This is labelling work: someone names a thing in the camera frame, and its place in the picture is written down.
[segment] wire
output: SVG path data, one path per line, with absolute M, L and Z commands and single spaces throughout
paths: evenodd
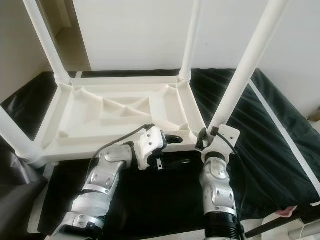
M 113 144 L 116 144 L 116 143 L 119 143 L 129 137 L 131 137 L 132 135 L 135 135 L 136 133 L 140 132 L 142 129 L 146 129 L 146 130 L 149 130 L 150 128 L 154 127 L 155 125 L 154 124 L 145 124 L 139 128 L 137 128 L 136 130 L 130 132 L 129 134 L 125 135 L 125 136 L 122 136 L 120 137 L 119 139 L 117 140 L 114 140 L 112 142 L 109 142 L 108 144 L 106 145 L 103 145 L 102 147 L 100 147 L 93 155 L 93 157 L 90 159 L 90 162 L 89 162 L 89 166 L 88 166 L 88 170 L 86 171 L 86 177 L 85 179 L 88 178 L 88 174 L 89 174 L 89 170 L 90 170 L 90 167 L 91 167 L 91 163 L 92 161 L 97 157 L 98 153 L 100 153 L 103 149 L 106 149 L 110 146 L 112 146 Z
M 303 233 L 303 231 L 304 231 L 304 229 L 305 229 L 305 226 L 308 226 L 308 225 L 311 225 L 311 224 L 316 224 L 316 223 L 318 223 L 318 222 L 320 222 L 320 220 L 312 221 L 312 222 L 309 222 L 309 223 L 303 225 L 303 227 L 301 228 L 300 237 L 299 237 L 298 240 L 300 240 L 300 239 L 302 238 L 302 233 Z
M 232 144 L 224 137 L 222 136 L 219 132 L 216 133 L 217 136 L 219 136 L 230 148 L 231 150 L 234 152 L 234 154 L 236 155 L 236 157 L 239 159 L 239 161 L 241 162 L 241 165 L 242 165 L 242 168 L 243 168 L 243 171 L 246 172 L 246 167 L 245 167 L 245 164 L 244 162 L 242 161 L 239 153 L 236 151 L 236 149 L 234 148 L 234 146 L 232 146 Z M 247 190 L 248 190 L 248 179 L 247 179 L 247 174 L 245 174 L 245 181 L 244 181 L 244 194 L 242 196 L 242 200 L 241 200 L 241 204 L 240 204 L 240 209 L 238 211 L 238 218 L 239 218 L 239 221 L 241 219 L 241 210 L 245 204 L 245 199 L 246 199 L 246 196 L 247 196 Z
M 232 149 L 232 151 L 234 152 L 234 154 L 236 155 L 236 157 L 240 160 L 241 162 L 241 165 L 242 165 L 242 168 L 243 168 L 243 171 L 244 173 L 248 173 L 248 170 L 246 169 L 246 166 L 243 162 L 243 160 L 241 159 L 240 155 L 238 154 L 238 152 L 236 151 L 236 149 L 231 145 L 231 143 L 224 137 L 222 136 L 220 133 L 216 133 L 223 141 L 225 141 L 226 144 L 228 144 L 228 146 Z M 259 185 L 256 185 L 256 187 L 271 201 L 273 202 L 276 207 L 279 209 L 281 209 L 281 207 L 263 190 L 260 188 Z M 241 205 L 240 205 L 240 210 L 242 209 L 242 207 L 244 206 L 244 203 L 245 203 L 245 198 L 247 196 L 247 190 L 248 190 L 248 178 L 247 178 L 247 174 L 245 174 L 245 187 L 244 187 L 244 194 L 243 194 L 243 197 L 242 197 L 242 201 L 241 201 Z

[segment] white cylindrical leg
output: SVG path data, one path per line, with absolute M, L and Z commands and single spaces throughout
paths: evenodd
M 31 141 L 0 106 L 0 136 L 15 150 L 15 154 L 27 164 L 42 158 L 42 149 Z
M 70 77 L 66 72 L 56 50 L 55 44 L 47 29 L 36 0 L 23 0 L 25 8 L 33 23 L 34 29 L 42 44 L 43 50 L 54 72 L 54 78 L 58 83 L 69 84 Z
M 289 1 L 290 0 L 269 0 L 239 66 L 208 127 L 209 133 L 212 132 L 214 127 L 218 128 L 221 124 L 227 124 L 251 76 L 267 49 Z
M 300 236 L 301 238 L 306 238 L 316 234 L 320 234 L 320 222 L 305 225 L 304 228 L 299 228 L 288 233 L 289 238 L 292 240 L 300 239 Z
M 191 80 L 191 65 L 196 48 L 202 1 L 203 0 L 194 0 L 193 2 L 192 15 L 189 24 L 188 35 L 186 38 L 182 67 L 179 72 L 180 80 Z

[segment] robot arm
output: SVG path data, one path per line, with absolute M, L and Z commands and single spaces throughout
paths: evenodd
M 227 140 L 234 147 L 239 135 L 240 132 L 237 129 L 221 125 L 215 136 L 204 134 L 202 139 L 199 139 L 200 146 L 203 146 L 204 142 L 207 145 L 201 154 L 204 166 L 200 175 L 207 240 L 238 240 L 239 237 L 242 237 L 235 196 L 229 185 L 230 177 L 227 172 L 232 149 L 225 141 Z
M 88 174 L 81 194 L 73 201 L 71 211 L 67 212 L 51 239 L 86 240 L 102 234 L 121 170 L 130 168 L 133 159 L 137 160 L 140 170 L 145 170 L 149 157 L 160 154 L 167 146 L 163 132 L 155 126 L 146 126 L 149 127 L 138 141 L 111 145 L 97 153 L 98 164 Z

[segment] small black object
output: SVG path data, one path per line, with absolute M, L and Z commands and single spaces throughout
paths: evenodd
M 164 135 L 167 144 L 180 144 L 184 140 L 180 136 L 175 135 Z
M 207 161 L 208 158 L 218 158 L 223 161 L 226 161 L 225 156 L 223 156 L 220 152 L 217 152 L 217 151 L 209 152 L 207 155 L 205 155 L 204 160 Z
M 198 139 L 196 140 L 196 145 L 195 145 L 196 149 L 201 150 L 201 151 L 203 149 L 205 149 L 205 147 L 204 147 L 204 138 L 205 138 L 205 136 L 207 136 L 207 129 L 204 127 L 199 132 Z

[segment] pink object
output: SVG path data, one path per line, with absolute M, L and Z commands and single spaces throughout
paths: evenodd
M 290 218 L 292 216 L 292 213 L 297 209 L 297 206 L 289 206 L 286 208 L 286 210 L 279 210 L 276 211 L 275 214 L 280 215 L 283 218 Z

